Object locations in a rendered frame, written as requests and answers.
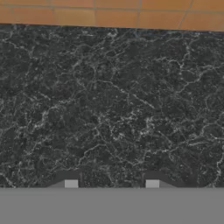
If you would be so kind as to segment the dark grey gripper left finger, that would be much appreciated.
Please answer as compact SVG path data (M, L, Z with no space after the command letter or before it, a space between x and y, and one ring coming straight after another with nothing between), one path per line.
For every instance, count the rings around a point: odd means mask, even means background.
M53 180L45 183L44 188L79 188L83 187L83 171L82 169L58 171Z

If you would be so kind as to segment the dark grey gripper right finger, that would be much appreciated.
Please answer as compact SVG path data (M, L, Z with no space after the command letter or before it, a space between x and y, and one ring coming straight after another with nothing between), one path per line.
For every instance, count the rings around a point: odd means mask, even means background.
M171 188L182 186L181 182L171 180L161 171L144 171L142 180L142 187L144 188Z

